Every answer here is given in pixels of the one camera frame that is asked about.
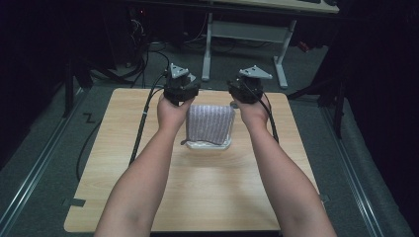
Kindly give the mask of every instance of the folded cloth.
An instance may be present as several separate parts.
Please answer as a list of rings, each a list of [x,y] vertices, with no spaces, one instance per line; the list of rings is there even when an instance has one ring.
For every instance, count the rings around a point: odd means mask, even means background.
[[[231,106],[191,105],[186,117],[187,141],[221,145],[230,133],[234,120]]]

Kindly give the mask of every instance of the desk leg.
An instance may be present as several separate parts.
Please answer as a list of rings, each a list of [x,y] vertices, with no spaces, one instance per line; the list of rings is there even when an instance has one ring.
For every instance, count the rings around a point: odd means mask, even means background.
[[[284,56],[286,55],[287,48],[290,44],[291,37],[293,36],[293,29],[295,28],[295,24],[296,24],[296,20],[291,21],[290,27],[288,28],[285,38],[284,38],[283,48],[280,51],[280,55],[274,56],[274,63],[277,69],[278,80],[280,81],[280,87],[282,89],[288,88],[287,78],[286,78],[286,74],[284,73],[284,68],[283,68],[283,60],[284,60]]]
[[[212,13],[209,13],[209,22],[207,28],[207,47],[206,54],[204,55],[203,65],[203,81],[210,80],[210,40],[212,37]]]

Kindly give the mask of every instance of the black cable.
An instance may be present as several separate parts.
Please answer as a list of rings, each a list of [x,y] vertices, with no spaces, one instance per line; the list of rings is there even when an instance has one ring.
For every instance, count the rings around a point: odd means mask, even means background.
[[[80,150],[80,154],[77,158],[77,165],[76,165],[76,177],[77,177],[77,181],[80,182],[81,179],[81,175],[80,175],[80,160],[81,160],[81,156],[83,155],[84,150],[86,149],[87,143],[89,142],[90,138],[92,137],[93,133],[96,131],[96,129],[98,129],[99,125],[102,123],[102,120],[100,120],[96,126],[93,128],[93,130],[90,132],[89,136],[86,138],[86,140],[84,141],[83,147]]]
[[[132,154],[131,154],[131,157],[129,159],[129,164],[131,164],[136,158],[136,152],[138,151],[139,142],[141,141],[142,132],[144,130],[144,125],[145,125],[145,120],[147,119],[147,113],[148,113],[148,108],[149,108],[149,105],[150,105],[150,101],[151,101],[151,98],[153,97],[153,95],[155,94],[155,93],[153,93],[153,91],[154,91],[154,88],[156,87],[158,81],[160,81],[160,79],[162,77],[164,77],[164,74],[162,74],[159,78],[157,78],[154,81],[153,85],[151,86],[150,93],[148,94],[148,98],[147,98],[147,101],[145,102],[144,110],[142,112],[141,122],[139,123],[138,133],[136,135],[135,144],[133,146]]]
[[[268,97],[264,93],[266,99],[268,100],[268,104],[269,104],[270,109],[268,109],[268,107],[265,105],[265,103],[258,96],[256,96],[256,94],[253,93],[252,90],[250,90],[250,88],[246,85],[246,83],[242,83],[242,85],[244,85],[244,87],[246,87],[246,89],[252,94],[252,96],[259,101],[259,103],[263,106],[265,111],[268,113],[269,121],[271,122],[271,127],[272,127],[272,135],[274,136],[274,139],[278,143],[280,143],[280,139],[278,138],[278,134],[277,134],[277,127],[275,126],[274,117],[272,116],[271,102],[269,102]]]

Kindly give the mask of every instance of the person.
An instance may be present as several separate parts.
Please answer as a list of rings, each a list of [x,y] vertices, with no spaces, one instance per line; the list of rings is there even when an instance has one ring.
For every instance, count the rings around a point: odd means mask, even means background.
[[[114,186],[95,236],[150,235],[165,191],[175,136],[192,101],[176,107],[160,97],[157,132]],[[313,184],[267,129],[266,110],[260,103],[234,101],[250,133],[262,183],[283,235],[336,236]],[[262,101],[267,104],[265,96]]]

